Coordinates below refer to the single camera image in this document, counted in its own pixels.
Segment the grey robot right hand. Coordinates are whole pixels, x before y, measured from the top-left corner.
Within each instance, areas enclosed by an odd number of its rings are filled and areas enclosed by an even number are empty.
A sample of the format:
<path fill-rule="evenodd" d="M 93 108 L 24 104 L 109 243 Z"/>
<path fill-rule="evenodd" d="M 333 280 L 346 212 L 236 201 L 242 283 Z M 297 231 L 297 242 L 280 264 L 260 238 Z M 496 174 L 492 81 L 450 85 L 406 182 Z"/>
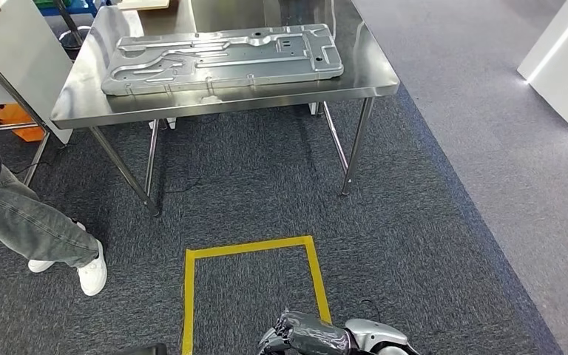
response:
<path fill-rule="evenodd" d="M 313 315 L 284 311 L 259 341 L 258 354 L 349 354 L 349 333 Z"/>

